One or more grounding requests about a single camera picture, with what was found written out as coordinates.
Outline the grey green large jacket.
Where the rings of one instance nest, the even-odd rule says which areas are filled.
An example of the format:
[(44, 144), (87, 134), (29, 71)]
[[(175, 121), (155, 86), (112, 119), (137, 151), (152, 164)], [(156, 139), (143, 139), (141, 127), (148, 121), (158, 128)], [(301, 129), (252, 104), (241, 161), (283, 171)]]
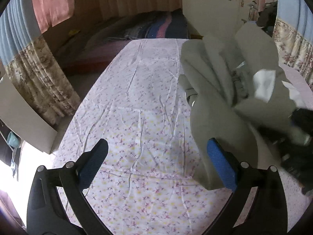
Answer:
[(290, 119), (305, 106), (303, 98), (279, 66), (274, 40), (257, 25), (244, 24), (228, 42), (212, 34), (187, 40), (180, 62), (178, 82), (191, 107), (191, 131), (200, 152), (194, 179), (205, 189), (223, 187), (207, 154), (211, 138), (255, 168), (273, 162), (264, 138), (283, 134), (291, 143), (308, 144), (308, 134)]

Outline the floral pink bed sheet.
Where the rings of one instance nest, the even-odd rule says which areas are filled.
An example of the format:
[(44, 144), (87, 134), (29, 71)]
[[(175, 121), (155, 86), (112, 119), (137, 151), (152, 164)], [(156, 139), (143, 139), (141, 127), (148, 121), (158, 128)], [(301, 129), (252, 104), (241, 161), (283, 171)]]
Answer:
[(105, 139), (109, 153), (84, 196), (114, 234), (201, 234), (231, 192), (193, 178), (199, 151), (178, 85), (182, 39), (130, 42), (74, 115), (54, 167)]

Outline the floral beige blue curtain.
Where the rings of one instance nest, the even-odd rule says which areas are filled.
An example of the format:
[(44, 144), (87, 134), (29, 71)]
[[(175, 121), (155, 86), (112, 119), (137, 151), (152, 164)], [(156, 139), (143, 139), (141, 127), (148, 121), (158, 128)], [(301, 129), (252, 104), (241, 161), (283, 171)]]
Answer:
[(312, 88), (312, 11), (305, 0), (278, 0), (273, 39), (279, 62), (298, 71)]

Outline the left floral curtain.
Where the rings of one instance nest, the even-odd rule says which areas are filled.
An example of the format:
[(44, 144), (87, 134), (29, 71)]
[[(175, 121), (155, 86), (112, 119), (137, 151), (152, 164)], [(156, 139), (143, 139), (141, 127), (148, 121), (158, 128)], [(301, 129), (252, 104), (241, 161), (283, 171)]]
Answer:
[(32, 0), (10, 0), (1, 15), (1, 61), (19, 94), (49, 125), (79, 107), (80, 97), (40, 32)]

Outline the white wardrobe with stickers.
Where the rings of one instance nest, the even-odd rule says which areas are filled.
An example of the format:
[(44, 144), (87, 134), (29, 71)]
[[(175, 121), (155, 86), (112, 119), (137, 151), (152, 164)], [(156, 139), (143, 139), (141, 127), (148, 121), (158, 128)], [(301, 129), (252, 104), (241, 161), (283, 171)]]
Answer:
[(211, 33), (228, 40), (249, 20), (253, 0), (182, 0), (183, 15), (192, 37)]

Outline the pink far bed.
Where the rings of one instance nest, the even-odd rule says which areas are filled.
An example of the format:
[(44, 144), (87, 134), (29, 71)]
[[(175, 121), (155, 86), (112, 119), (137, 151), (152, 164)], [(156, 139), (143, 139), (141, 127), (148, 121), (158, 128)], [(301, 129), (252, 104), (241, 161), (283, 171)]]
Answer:
[(111, 40), (122, 18), (112, 18), (70, 37), (54, 56), (67, 76), (100, 73), (132, 40)]

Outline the blue pink striped quilt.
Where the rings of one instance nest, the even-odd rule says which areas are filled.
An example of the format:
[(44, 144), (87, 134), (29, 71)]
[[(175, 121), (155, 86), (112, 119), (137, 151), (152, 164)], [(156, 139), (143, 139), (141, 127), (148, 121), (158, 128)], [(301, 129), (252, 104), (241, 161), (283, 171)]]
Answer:
[(182, 9), (139, 13), (119, 22), (121, 25), (109, 39), (189, 39), (187, 20)]

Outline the pink window curtain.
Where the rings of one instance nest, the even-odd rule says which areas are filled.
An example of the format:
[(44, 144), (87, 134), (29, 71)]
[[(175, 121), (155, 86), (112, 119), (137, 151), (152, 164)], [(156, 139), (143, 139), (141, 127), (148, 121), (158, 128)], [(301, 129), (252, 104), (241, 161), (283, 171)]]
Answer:
[(32, 0), (32, 4), (42, 33), (74, 14), (74, 0)]

